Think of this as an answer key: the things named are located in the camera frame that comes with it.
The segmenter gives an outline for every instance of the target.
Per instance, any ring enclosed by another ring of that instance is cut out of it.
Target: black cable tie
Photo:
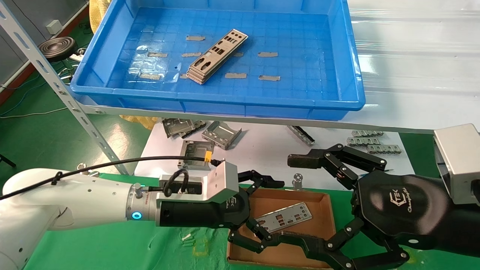
[[[63,174],[62,172],[58,172],[53,178],[51,185],[57,185],[57,182],[60,181],[60,177],[62,174]]]

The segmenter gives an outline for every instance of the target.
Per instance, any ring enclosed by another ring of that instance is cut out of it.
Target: black cable
[[[33,184],[33,185],[30,185],[30,186],[27,186],[27,187],[24,187],[22,189],[19,189],[17,191],[14,191],[14,192],[11,192],[9,194],[5,194],[3,196],[0,196],[0,200],[4,200],[4,199],[7,199],[7,198],[10,198],[12,196],[15,196],[15,195],[18,195],[18,194],[21,194],[21,193],[24,193],[24,192],[27,192],[27,191],[30,191],[34,188],[37,188],[39,186],[42,186],[42,185],[45,185],[45,184],[48,184],[48,183],[51,183],[53,181],[58,181],[62,178],[65,178],[65,177],[68,177],[68,176],[72,176],[72,175],[75,175],[75,174],[78,174],[78,173],[81,173],[81,172],[87,172],[89,170],[95,170],[95,169],[99,169],[99,168],[103,168],[103,167],[107,167],[107,166],[112,166],[112,165],[119,165],[119,164],[124,164],[124,163],[131,163],[131,162],[137,162],[137,161],[146,161],[146,160],[194,160],[194,161],[205,161],[204,158],[199,158],[199,157],[185,157],[185,156],[157,156],[157,157],[143,157],[143,158],[134,158],[134,159],[127,159],[127,160],[119,160],[119,161],[112,161],[112,162],[107,162],[107,163],[103,163],[103,164],[98,164],[98,165],[93,165],[93,166],[90,166],[90,167],[85,167],[83,169],[79,169],[79,170],[76,170],[76,171],[72,171],[72,172],[66,172],[66,173],[63,173],[62,175],[56,175],[54,177],[51,177],[51,178],[48,178],[48,179],[45,179],[43,181],[40,181],[36,184]]]
[[[42,32],[40,31],[40,29],[32,22],[32,20],[30,20],[30,18],[28,18],[28,16],[25,15],[25,13],[24,13],[24,12],[22,11],[22,9],[17,5],[17,3],[15,3],[14,0],[12,0],[12,3],[18,8],[18,10],[20,10],[20,12],[25,16],[25,18],[27,18],[27,20],[29,20],[29,21],[33,24],[33,26],[34,26],[34,27],[37,29],[37,31],[42,35],[42,37],[43,37],[45,40],[48,40],[48,38],[46,38],[46,37],[42,34]]]
[[[186,169],[180,169],[172,174],[172,176],[168,179],[167,183],[163,187],[163,194],[165,197],[170,197],[172,196],[172,190],[169,188],[170,185],[173,183],[173,181],[180,176],[180,174],[184,175],[183,177],[183,183],[181,184],[180,191],[185,193],[187,190],[187,185],[188,185],[188,171]]]

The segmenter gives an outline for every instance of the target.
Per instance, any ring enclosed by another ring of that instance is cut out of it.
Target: cardboard box
[[[332,204],[330,196],[326,193],[258,189],[250,197],[250,216],[257,218],[300,202],[307,204],[312,214],[312,219],[287,227],[284,231],[310,234],[324,239],[329,239],[335,234]],[[259,241],[245,225],[239,229],[239,233],[257,242]],[[306,258],[301,247],[284,243],[278,246],[267,247],[262,253],[257,254],[229,242],[227,245],[227,261],[231,264],[265,265],[297,269],[330,268],[325,262]]]

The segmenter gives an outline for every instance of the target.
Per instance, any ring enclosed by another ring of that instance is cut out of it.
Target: blue crate
[[[242,57],[204,85],[180,77],[196,59],[183,53],[204,53],[232,28],[249,36]],[[100,105],[238,116],[335,121],[365,104],[346,0],[113,0],[71,88]]]

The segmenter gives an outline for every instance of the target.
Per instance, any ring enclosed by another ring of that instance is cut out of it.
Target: white table
[[[324,169],[298,169],[287,165],[289,154],[307,154],[310,147],[301,142],[286,126],[266,125],[252,123],[227,123],[230,128],[242,129],[240,139],[235,141],[236,146],[227,151],[215,147],[213,158],[220,160],[225,158],[228,162],[238,166],[239,172],[256,170],[264,175],[271,175],[275,180],[285,181],[286,186],[292,186],[293,175],[303,175],[302,186],[306,188],[345,190],[335,178],[330,176]],[[327,128],[304,128],[315,139],[313,148],[329,148],[337,143],[345,144],[346,139],[351,137],[351,130],[327,129]],[[204,141],[201,131],[188,137],[192,141]],[[396,144],[402,149],[403,144],[398,133],[386,132],[379,138],[382,144]],[[157,123],[148,138],[142,157],[150,156],[177,156],[180,154],[183,139],[167,138],[162,123]],[[387,169],[394,169],[391,174],[413,174],[413,168],[408,160],[407,153],[400,155],[379,155],[387,160]],[[146,177],[159,177],[162,174],[173,174],[178,160],[150,160],[139,162],[135,175]],[[357,174],[363,171],[354,168]],[[192,176],[205,176],[208,171],[189,170]]]

